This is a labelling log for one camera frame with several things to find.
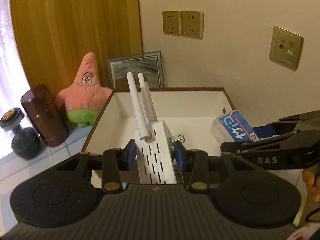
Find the double wall socket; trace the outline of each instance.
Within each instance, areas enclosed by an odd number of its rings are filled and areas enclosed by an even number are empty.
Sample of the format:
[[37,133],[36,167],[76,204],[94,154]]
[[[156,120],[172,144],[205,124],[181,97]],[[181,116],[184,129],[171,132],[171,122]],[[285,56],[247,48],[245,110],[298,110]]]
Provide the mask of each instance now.
[[182,34],[186,37],[203,37],[203,12],[166,11],[162,12],[163,32]]
[[271,61],[291,70],[296,70],[300,61],[302,46],[302,36],[275,26],[269,58]]

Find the brown thermos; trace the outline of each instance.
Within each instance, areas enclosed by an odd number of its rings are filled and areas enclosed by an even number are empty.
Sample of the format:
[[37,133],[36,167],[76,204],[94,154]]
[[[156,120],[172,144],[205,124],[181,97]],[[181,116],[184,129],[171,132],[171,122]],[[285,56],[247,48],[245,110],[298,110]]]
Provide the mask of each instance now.
[[63,143],[69,130],[59,115],[54,98],[46,85],[37,85],[25,93],[21,104],[33,126],[47,145],[54,147]]

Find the picture frame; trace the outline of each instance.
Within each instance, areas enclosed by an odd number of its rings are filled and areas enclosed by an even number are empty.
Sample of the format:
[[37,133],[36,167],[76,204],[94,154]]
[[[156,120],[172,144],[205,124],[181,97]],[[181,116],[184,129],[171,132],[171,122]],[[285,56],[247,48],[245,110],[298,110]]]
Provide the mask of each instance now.
[[140,89],[138,74],[143,73],[150,88],[165,87],[164,70],[160,51],[145,52],[107,59],[107,80],[115,91],[129,91],[127,73],[132,72]]

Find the human hand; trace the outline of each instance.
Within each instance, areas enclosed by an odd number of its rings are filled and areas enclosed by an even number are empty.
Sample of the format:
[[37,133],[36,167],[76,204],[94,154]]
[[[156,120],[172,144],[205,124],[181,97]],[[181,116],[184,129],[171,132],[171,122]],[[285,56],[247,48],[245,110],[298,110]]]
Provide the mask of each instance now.
[[312,172],[303,169],[302,180],[307,184],[307,191],[311,198],[314,201],[320,201],[320,176],[316,178]]

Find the patrick star plush toy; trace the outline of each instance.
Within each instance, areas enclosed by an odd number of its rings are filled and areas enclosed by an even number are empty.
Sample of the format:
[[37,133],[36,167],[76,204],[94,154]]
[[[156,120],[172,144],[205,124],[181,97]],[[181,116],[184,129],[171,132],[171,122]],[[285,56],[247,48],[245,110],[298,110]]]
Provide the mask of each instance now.
[[68,119],[78,126],[93,125],[112,89],[101,87],[93,52],[84,56],[73,84],[59,92],[58,108],[65,106]]

